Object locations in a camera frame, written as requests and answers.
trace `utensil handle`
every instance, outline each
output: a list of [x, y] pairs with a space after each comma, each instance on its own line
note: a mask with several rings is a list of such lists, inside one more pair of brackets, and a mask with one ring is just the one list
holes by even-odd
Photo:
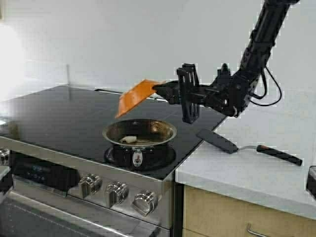
[[275, 149], [270, 148], [270, 147], [262, 146], [262, 145], [259, 145], [257, 147], [257, 152], [264, 153], [264, 154], [267, 154], [267, 155], [291, 162], [291, 163], [298, 165], [298, 166], [301, 166], [303, 163], [303, 161], [297, 157], [294, 157], [294, 156], [289, 155], [287, 153], [275, 150]]

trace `cabinet drawer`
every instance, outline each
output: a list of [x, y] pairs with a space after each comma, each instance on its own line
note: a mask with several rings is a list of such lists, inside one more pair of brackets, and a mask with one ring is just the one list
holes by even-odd
[[315, 237], [316, 221], [204, 190], [185, 187], [184, 228], [209, 237]]

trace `white countertop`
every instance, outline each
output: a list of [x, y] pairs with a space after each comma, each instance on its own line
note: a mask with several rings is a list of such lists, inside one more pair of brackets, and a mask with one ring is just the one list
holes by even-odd
[[238, 147], [262, 144], [295, 155], [301, 167], [255, 150], [229, 155], [203, 142], [176, 170], [176, 182], [316, 219], [316, 200], [305, 190], [315, 158], [314, 110], [281, 111], [249, 108], [216, 132]]

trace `oven handle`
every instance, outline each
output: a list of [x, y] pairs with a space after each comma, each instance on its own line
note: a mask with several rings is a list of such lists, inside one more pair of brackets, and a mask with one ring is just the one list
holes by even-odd
[[98, 225], [94, 222], [82, 219], [82, 218], [77, 217], [71, 213], [60, 210], [56, 207], [52, 207], [52, 206], [49, 206], [47, 204], [41, 203], [39, 201], [30, 199], [30, 198], [25, 197], [25, 196], [15, 192], [15, 191], [11, 191], [10, 194], [8, 195], [8, 198], [10, 198], [14, 201], [17, 201], [19, 203], [26, 204], [27, 206], [30, 206], [36, 210], [39, 210], [41, 212], [47, 213], [51, 216], [54, 216], [54, 217], [59, 218], [61, 220], [64, 220], [68, 223], [74, 224], [76, 226], [80, 226], [83, 229], [95, 232], [101, 236], [108, 237], [109, 234], [111, 234], [111, 236], [115, 236], [115, 237], [133, 237], [133, 236], [128, 235], [128, 234], [123, 234], [115, 229], [101, 226], [101, 225]]

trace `frying pan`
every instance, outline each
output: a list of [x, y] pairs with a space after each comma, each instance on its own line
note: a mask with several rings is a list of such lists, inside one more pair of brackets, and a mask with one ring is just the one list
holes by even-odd
[[[163, 145], [177, 135], [175, 126], [153, 119], [130, 119], [116, 122], [103, 130], [103, 136], [113, 144], [124, 147], [151, 147]], [[133, 143], [122, 142], [126, 136], [136, 136]]]
[[[150, 170], [163, 167], [175, 158], [168, 145], [177, 135], [177, 129], [164, 121], [153, 119], [124, 120], [103, 130], [103, 136], [113, 144], [105, 153], [107, 162], [132, 170]], [[122, 142], [126, 136], [136, 136], [133, 143]]]

